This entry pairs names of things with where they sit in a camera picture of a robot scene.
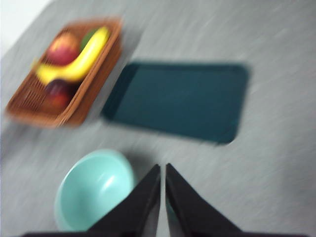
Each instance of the tray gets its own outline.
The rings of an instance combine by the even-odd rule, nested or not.
[[[132,63],[102,115],[168,133],[231,142],[237,133],[248,73],[238,64]]]
[[[91,29],[106,26],[111,35],[96,62],[82,81],[69,105],[64,109],[52,108],[44,85],[30,71],[22,84],[10,99],[6,111],[15,120],[41,127],[61,125],[78,126],[85,120],[89,109],[116,64],[121,53],[121,20],[116,17],[82,20],[65,26],[56,37],[64,32],[71,32],[79,39]],[[47,62],[46,52],[40,62]]]

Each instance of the white wall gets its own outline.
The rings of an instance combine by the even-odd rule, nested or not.
[[[52,0],[0,0],[1,57]]]

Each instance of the green fruit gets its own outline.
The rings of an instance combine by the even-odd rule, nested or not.
[[[85,34],[85,36],[83,37],[83,39],[81,40],[81,43],[80,43],[80,51],[82,51],[84,49],[85,45],[88,43],[90,38],[94,35],[94,33],[97,30],[98,30],[98,28],[90,30],[87,34]]]

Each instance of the wicker basket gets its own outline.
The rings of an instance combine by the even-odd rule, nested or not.
[[[41,127],[58,127],[61,125],[78,126],[85,120],[89,109],[119,59],[121,53],[119,18],[105,18],[91,21],[74,22],[64,27],[61,32],[71,32],[79,39],[91,29],[106,26],[111,35],[98,56],[96,62],[82,81],[69,105],[64,109],[51,106],[46,98],[44,85],[30,71],[20,87],[10,99],[6,111],[15,120]],[[47,62],[46,52],[40,62]]]

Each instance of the dark teal tray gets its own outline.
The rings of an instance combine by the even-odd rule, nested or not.
[[[109,96],[109,120],[228,143],[237,133],[248,81],[237,64],[132,63]]]

